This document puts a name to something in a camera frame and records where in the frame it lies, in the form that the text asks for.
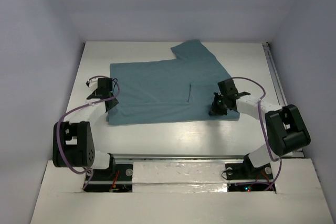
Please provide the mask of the teal t shirt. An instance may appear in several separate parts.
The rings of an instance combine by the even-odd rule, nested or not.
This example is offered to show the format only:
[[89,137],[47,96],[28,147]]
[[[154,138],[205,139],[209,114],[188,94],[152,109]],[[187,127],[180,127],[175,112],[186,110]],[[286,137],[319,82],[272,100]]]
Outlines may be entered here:
[[209,111],[218,82],[231,78],[199,41],[171,49],[173,60],[112,63],[121,92],[108,113],[109,125],[217,120]]

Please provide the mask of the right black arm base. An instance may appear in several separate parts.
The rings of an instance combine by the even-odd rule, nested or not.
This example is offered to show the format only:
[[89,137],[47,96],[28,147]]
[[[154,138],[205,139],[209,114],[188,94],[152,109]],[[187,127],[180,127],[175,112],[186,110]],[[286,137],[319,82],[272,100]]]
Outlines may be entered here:
[[227,181],[229,192],[276,192],[269,158],[254,166],[250,157],[245,155],[241,163],[225,164],[221,177]]

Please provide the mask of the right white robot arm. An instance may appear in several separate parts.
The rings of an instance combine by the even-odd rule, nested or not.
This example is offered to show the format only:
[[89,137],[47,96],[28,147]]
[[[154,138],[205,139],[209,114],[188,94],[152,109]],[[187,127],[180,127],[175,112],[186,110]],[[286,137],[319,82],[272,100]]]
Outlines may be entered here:
[[231,163],[223,171],[226,180],[256,179],[270,168],[272,162],[311,143],[311,137],[299,109],[293,105],[275,105],[252,96],[249,92],[239,92],[234,78],[218,83],[219,92],[209,111],[211,116],[226,116],[238,112],[259,120],[265,139],[264,145],[246,154],[241,163]]

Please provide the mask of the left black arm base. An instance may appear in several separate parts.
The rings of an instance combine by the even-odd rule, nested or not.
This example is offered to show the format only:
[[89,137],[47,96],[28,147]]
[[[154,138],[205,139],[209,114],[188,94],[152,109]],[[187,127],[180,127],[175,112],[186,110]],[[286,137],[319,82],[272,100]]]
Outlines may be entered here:
[[109,167],[94,169],[93,176],[87,175],[84,191],[88,193],[131,193],[132,192],[133,163],[115,159],[110,154]]

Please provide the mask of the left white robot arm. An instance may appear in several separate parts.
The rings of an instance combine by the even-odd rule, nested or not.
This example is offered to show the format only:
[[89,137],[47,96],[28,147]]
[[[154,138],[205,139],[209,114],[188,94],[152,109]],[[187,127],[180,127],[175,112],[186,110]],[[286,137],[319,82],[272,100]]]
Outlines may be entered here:
[[76,174],[98,169],[104,179],[116,174],[116,166],[110,163],[109,154],[98,154],[95,162],[92,126],[100,117],[107,115],[119,101],[120,87],[116,78],[94,76],[86,81],[92,91],[85,103],[66,112],[53,129],[52,162],[55,167],[67,167]]

